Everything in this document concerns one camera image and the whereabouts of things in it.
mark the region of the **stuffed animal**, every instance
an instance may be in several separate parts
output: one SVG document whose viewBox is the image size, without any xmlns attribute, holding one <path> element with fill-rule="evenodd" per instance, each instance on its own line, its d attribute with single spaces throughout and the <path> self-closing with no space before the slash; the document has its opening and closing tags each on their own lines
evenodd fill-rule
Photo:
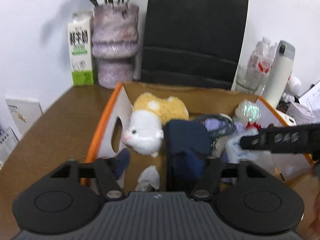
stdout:
<svg viewBox="0 0 320 240">
<path fill-rule="evenodd" d="M 184 103 L 175 97 L 160 99 L 143 93 L 133 104 L 129 127 L 122 141 L 137 153 L 157 157 L 164 138 L 162 125 L 171 119 L 189 119 Z"/>
<path fill-rule="evenodd" d="M 147 110 L 156 114 L 162 125 L 171 119 L 189 120 L 189 113 L 185 104 L 176 97 L 161 99 L 151 93 L 141 94 L 133 104 L 133 111 Z"/>
</svg>

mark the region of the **white stuffed toy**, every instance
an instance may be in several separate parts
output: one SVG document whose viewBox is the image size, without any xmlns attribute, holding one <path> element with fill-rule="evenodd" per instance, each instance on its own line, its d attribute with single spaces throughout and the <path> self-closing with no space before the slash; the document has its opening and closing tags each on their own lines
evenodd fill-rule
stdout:
<svg viewBox="0 0 320 240">
<path fill-rule="evenodd" d="M 122 141 L 142 155 L 158 156 L 163 130 L 158 116 L 147 110 L 134 111 L 129 128 L 123 132 Z"/>
<path fill-rule="evenodd" d="M 187 108 L 179 98 L 161 99 L 143 93 L 133 104 L 129 127 L 123 131 L 122 141 L 139 154 L 157 157 L 164 138 L 162 125 L 171 119 L 189 119 Z"/>
</svg>

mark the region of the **green and white carton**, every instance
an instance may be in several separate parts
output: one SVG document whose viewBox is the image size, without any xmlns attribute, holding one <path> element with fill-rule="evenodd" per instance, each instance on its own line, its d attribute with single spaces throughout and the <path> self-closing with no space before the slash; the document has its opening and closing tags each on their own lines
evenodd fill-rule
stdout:
<svg viewBox="0 0 320 240">
<path fill-rule="evenodd" d="M 69 56 L 73 85 L 92 85 L 97 79 L 97 66 L 92 55 L 93 12 L 74 13 L 68 23 Z"/>
</svg>

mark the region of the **navy blue cloth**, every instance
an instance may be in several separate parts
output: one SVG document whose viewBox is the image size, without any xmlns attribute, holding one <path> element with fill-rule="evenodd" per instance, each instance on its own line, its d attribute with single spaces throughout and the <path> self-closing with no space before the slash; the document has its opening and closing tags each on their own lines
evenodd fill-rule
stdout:
<svg viewBox="0 0 320 240">
<path fill-rule="evenodd" d="M 181 179 L 201 178 L 205 157 L 211 155 L 205 126 L 199 122 L 171 120 L 164 127 L 164 140 L 171 174 Z"/>
<path fill-rule="evenodd" d="M 130 162 L 130 152 L 127 148 L 122 149 L 121 152 L 113 159 L 112 172 L 116 179 L 120 179 L 125 168 Z"/>
</svg>

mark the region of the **white plastic bag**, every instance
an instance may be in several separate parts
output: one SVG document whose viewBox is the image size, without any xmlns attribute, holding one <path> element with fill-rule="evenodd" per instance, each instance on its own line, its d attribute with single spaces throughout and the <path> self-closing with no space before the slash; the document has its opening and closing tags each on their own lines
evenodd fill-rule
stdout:
<svg viewBox="0 0 320 240">
<path fill-rule="evenodd" d="M 235 117 L 233 121 L 240 121 L 246 126 L 248 122 L 254 123 L 259 120 L 261 117 L 260 109 L 255 103 L 243 100 L 235 110 Z"/>
<path fill-rule="evenodd" d="M 152 188 L 158 190 L 160 188 L 160 176 L 156 166 L 146 168 L 138 178 L 138 185 L 135 191 L 151 191 Z"/>
<path fill-rule="evenodd" d="M 246 132 L 232 137 L 226 143 L 226 157 L 229 163 L 239 163 L 240 160 L 250 160 L 263 168 L 270 174 L 274 174 L 276 171 L 276 165 L 273 161 L 272 155 L 269 151 L 250 151 L 243 150 L 240 147 L 240 139 L 242 136 L 257 135 L 258 130 L 256 128 L 250 128 Z"/>
</svg>

